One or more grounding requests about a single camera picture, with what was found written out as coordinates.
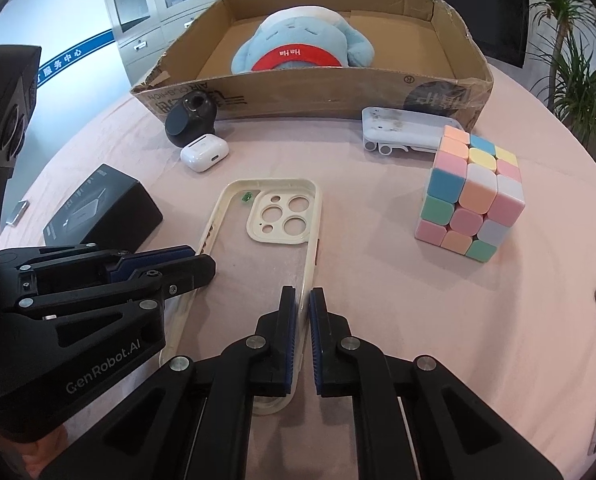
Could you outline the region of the person's left hand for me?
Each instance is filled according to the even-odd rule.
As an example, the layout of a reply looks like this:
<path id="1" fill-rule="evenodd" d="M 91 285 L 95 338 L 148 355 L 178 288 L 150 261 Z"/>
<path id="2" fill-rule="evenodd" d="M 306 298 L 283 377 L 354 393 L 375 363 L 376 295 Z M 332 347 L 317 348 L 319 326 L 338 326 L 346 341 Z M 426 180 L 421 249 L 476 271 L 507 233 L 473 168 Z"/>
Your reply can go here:
<path id="1" fill-rule="evenodd" d="M 68 444 L 68 432 L 62 425 L 36 442 L 16 443 L 15 448 L 21 455 L 27 474 L 37 479 L 42 470 L 66 450 Z"/>

